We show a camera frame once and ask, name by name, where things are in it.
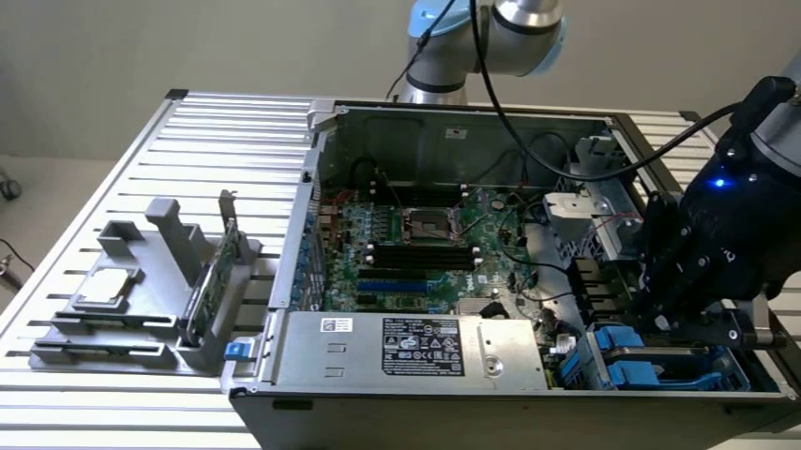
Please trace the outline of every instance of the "slotted metal worktable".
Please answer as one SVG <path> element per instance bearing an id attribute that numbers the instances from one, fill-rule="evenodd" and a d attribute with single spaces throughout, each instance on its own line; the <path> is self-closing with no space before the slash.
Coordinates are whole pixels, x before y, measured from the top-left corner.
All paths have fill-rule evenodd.
<path id="1" fill-rule="evenodd" d="M 223 188 L 238 192 L 241 227 L 265 245 L 234 331 L 261 331 L 310 148 L 310 104 L 310 98 L 202 92 L 163 102 L 0 316 L 0 448 L 258 448 L 215 378 L 34 372 L 28 356 L 91 269 L 107 221 L 134 220 L 151 229 L 143 212 L 154 196 L 169 196 L 181 201 L 185 223 L 221 233 Z M 653 146 L 692 124 L 677 112 L 624 113 Z M 705 131 L 664 158 L 683 187 L 709 158 L 715 139 Z M 800 275 L 771 306 L 801 340 Z"/>

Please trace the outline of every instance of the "gray parts tray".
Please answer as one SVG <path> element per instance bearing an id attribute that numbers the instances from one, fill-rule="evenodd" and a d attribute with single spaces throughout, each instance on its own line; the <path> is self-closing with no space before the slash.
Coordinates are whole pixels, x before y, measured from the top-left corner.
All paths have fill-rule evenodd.
<path id="1" fill-rule="evenodd" d="M 185 225 L 174 199 L 146 212 L 158 232 L 111 221 L 103 253 L 31 348 L 32 368 L 215 375 L 261 243 L 239 231 L 221 196 L 226 232 Z"/>

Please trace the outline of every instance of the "wire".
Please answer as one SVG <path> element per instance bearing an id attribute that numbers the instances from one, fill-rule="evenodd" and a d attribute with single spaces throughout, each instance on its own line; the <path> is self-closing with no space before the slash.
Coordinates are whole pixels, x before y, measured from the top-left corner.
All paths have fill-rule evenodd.
<path id="1" fill-rule="evenodd" d="M 476 175 L 473 177 L 473 179 L 468 182 L 468 184 L 472 185 L 472 184 L 477 183 L 485 176 L 488 176 L 488 174 L 492 171 L 494 171 L 497 169 L 497 167 L 501 165 L 506 156 L 509 156 L 512 153 L 520 153 L 520 152 L 516 148 L 510 148 L 506 152 L 504 152 L 501 154 L 501 156 L 498 157 L 498 159 L 493 162 L 493 164 L 490 164 L 489 168 L 485 169 L 485 171 L 481 172 L 481 174 Z"/>
<path id="2" fill-rule="evenodd" d="M 374 169 L 378 167 L 378 161 L 376 161 L 374 157 L 370 157 L 370 156 L 358 157 L 350 164 L 349 182 L 346 183 L 348 188 L 356 188 L 356 184 L 353 183 L 353 177 L 356 176 L 356 170 L 366 162 L 370 163 L 370 165 L 373 166 Z"/>
<path id="3" fill-rule="evenodd" d="M 612 216 L 609 216 L 593 229 L 596 232 L 599 231 L 599 229 L 607 225 L 608 223 L 611 223 L 611 221 L 616 218 L 639 218 L 643 220 L 643 218 L 640 217 L 640 215 L 637 213 L 617 213 Z"/>
<path id="4" fill-rule="evenodd" d="M 3 238 L 0 238 L 0 242 L 7 245 L 7 247 L 11 250 L 11 253 L 14 253 L 14 256 L 16 257 L 16 259 L 20 260 L 20 263 L 23 263 L 32 272 L 36 272 L 36 268 L 32 266 L 32 264 L 28 261 L 26 261 L 26 258 L 22 257 L 20 253 L 16 251 L 16 248 L 14 248 L 14 245 L 11 244 L 11 242 Z"/>
<path id="5" fill-rule="evenodd" d="M 570 172 L 562 171 L 558 167 L 554 167 L 536 152 L 532 152 L 530 149 L 524 144 L 524 140 L 521 139 L 520 134 L 517 133 L 514 127 L 512 126 L 512 122 L 506 113 L 504 111 L 504 107 L 501 106 L 501 102 L 498 101 L 498 96 L 496 95 L 494 87 L 492 86 L 490 79 L 490 71 L 488 70 L 488 61 L 485 60 L 485 53 L 481 45 L 481 36 L 478 31 L 478 14 L 477 14 L 477 0 L 470 0 L 470 20 L 472 20 L 472 29 L 473 29 L 473 44 L 476 47 L 476 53 L 478 57 L 478 66 L 481 68 L 481 76 L 485 80 L 485 88 L 488 90 L 488 96 L 490 97 L 492 106 L 496 109 L 496 113 L 498 114 L 498 119 L 501 119 L 501 123 L 506 128 L 512 138 L 514 139 L 521 150 L 534 159 L 534 161 L 545 167 L 549 171 L 556 173 L 557 175 L 568 178 L 573 181 L 580 182 L 596 182 L 596 181 L 607 181 L 617 178 L 621 175 L 635 172 L 637 169 L 652 164 L 657 159 L 660 159 L 673 148 L 679 146 L 693 134 L 701 131 L 705 127 L 708 127 L 713 122 L 732 114 L 737 107 L 740 106 L 740 102 L 733 103 L 729 106 L 725 106 L 711 115 L 699 120 L 688 129 L 685 129 L 679 136 L 665 143 L 660 147 L 660 149 L 653 152 L 648 157 L 640 159 L 637 162 L 631 164 L 629 166 L 619 169 L 616 171 L 604 173 L 601 175 L 581 175 Z"/>
<path id="6" fill-rule="evenodd" d="M 512 214 L 514 213 L 514 211 L 517 210 L 517 208 L 513 208 L 509 213 L 504 216 L 504 219 L 501 220 L 501 225 L 498 225 L 498 234 L 497 234 L 497 239 L 498 239 L 498 246 L 501 247 L 501 252 L 504 253 L 504 255 L 513 260 L 516 263 L 518 264 L 524 264 L 532 267 L 549 267 L 553 270 L 558 271 L 560 273 L 568 275 L 568 270 L 565 270 L 562 267 L 560 267 L 558 265 L 554 264 L 549 264 L 546 262 L 530 262 L 530 261 L 525 261 L 521 260 L 520 258 L 516 258 L 506 250 L 506 246 L 504 245 L 504 241 L 501 240 L 501 230 L 504 230 L 504 225 L 506 224 L 508 220 L 510 219 Z"/>
<path id="7" fill-rule="evenodd" d="M 530 300 L 537 303 L 542 303 L 542 302 L 549 302 L 550 300 L 556 300 L 557 298 L 566 297 L 568 295 L 573 295 L 573 292 L 562 292 L 558 295 L 554 295 L 553 297 L 548 297 L 548 298 L 532 298 L 526 295 L 525 292 L 521 292 L 521 294 L 524 295 L 524 298 L 526 298 L 526 300 Z"/>
<path id="8" fill-rule="evenodd" d="M 417 58 L 424 53 L 424 49 L 426 49 L 426 46 L 429 45 L 429 41 L 432 40 L 432 33 L 434 31 L 434 28 L 437 28 L 437 25 L 445 19 L 446 14 L 452 10 L 454 3 L 456 3 L 456 0 L 449 1 L 449 3 L 446 4 L 446 7 L 442 9 L 442 12 L 437 16 L 437 19 L 434 19 L 434 22 L 430 23 L 429 28 L 421 35 L 421 38 L 417 39 L 417 51 L 414 52 L 414 55 L 412 56 L 410 61 L 406 64 L 406 67 L 404 67 L 404 71 L 401 72 L 401 75 L 398 75 L 398 78 L 396 78 L 396 81 L 392 82 L 390 90 L 388 91 L 388 94 L 385 95 L 385 100 L 390 99 L 392 91 L 396 90 L 396 86 L 398 85 L 398 83 L 401 83 L 401 79 L 405 77 L 405 75 L 408 73 L 410 73 L 412 66 L 414 66 L 414 63 L 417 62 Z"/>
<path id="9" fill-rule="evenodd" d="M 534 135 L 533 138 L 530 138 L 529 141 L 529 148 L 534 147 L 534 143 L 537 141 L 540 141 L 542 138 L 548 138 L 549 136 L 554 137 L 561 143 L 562 146 L 565 147 L 565 157 L 566 157 L 566 162 L 570 162 L 572 160 L 572 146 L 568 144 L 568 141 L 565 140 L 565 138 L 562 137 L 562 135 L 554 131 L 544 131 L 542 133 L 538 133 Z M 524 183 L 529 183 L 529 154 L 524 154 L 522 155 L 524 158 L 524 168 L 521 171 L 521 179 L 524 181 Z"/>
<path id="10" fill-rule="evenodd" d="M 560 133 L 556 133 L 553 131 L 545 131 L 540 134 L 537 134 L 532 139 L 530 139 L 530 143 L 529 146 L 533 146 L 534 143 L 548 137 L 548 136 L 553 136 L 554 138 L 557 138 L 560 140 L 560 142 L 562 143 L 562 145 L 565 145 L 565 153 L 568 155 L 568 160 L 570 160 L 572 157 L 572 147 L 568 144 L 568 141 L 565 140 L 565 138 L 562 137 L 562 135 Z M 494 171 L 498 166 L 501 165 L 501 163 L 504 162 L 504 159 L 512 154 L 512 153 L 518 153 L 521 154 L 521 157 L 524 158 L 524 167 L 521 168 L 521 182 L 529 182 L 529 168 L 528 168 L 528 158 L 529 158 L 529 154 L 522 154 L 520 149 L 517 148 L 510 148 L 508 151 L 505 151 L 498 158 L 496 159 L 496 161 L 490 164 L 489 168 L 485 169 L 484 172 L 481 172 L 478 175 L 476 175 L 473 177 L 473 179 L 468 182 L 469 185 L 477 183 L 485 176 L 488 176 L 488 174 Z"/>

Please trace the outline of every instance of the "cpu socket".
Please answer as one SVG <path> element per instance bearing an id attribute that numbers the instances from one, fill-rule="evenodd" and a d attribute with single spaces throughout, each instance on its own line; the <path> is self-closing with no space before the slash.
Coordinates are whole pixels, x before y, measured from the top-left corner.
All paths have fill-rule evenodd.
<path id="1" fill-rule="evenodd" d="M 454 238 L 456 222 L 450 209 L 404 210 L 404 237 L 414 244 L 445 244 Z"/>

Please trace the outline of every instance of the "white label sticker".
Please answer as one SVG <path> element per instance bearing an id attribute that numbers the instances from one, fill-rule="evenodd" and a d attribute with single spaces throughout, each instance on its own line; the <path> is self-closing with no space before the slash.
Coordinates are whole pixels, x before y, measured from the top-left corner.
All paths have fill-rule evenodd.
<path id="1" fill-rule="evenodd" d="M 353 318 L 329 318 L 321 321 L 321 332 L 323 333 L 350 333 L 353 331 Z"/>
<path id="2" fill-rule="evenodd" d="M 446 139 L 468 139 L 468 130 L 464 128 L 446 128 Z"/>
<path id="3" fill-rule="evenodd" d="M 568 354 L 576 347 L 576 337 L 569 334 L 561 334 L 556 337 L 556 352 Z"/>

